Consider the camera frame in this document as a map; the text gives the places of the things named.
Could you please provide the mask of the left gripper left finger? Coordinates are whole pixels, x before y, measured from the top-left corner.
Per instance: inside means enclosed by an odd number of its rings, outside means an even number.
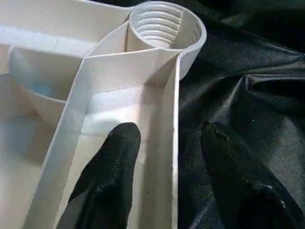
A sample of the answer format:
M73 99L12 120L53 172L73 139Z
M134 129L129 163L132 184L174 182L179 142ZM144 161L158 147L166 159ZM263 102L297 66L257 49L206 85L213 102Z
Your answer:
M132 207L132 184L141 133L133 122L112 129L85 166L58 228L125 229Z

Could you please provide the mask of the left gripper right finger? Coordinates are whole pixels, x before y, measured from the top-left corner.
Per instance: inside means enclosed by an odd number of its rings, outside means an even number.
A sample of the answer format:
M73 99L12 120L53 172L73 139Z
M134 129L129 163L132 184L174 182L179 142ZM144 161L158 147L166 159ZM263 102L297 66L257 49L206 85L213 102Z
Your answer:
M227 126L205 122L201 148L226 229L303 229L305 216L274 173Z

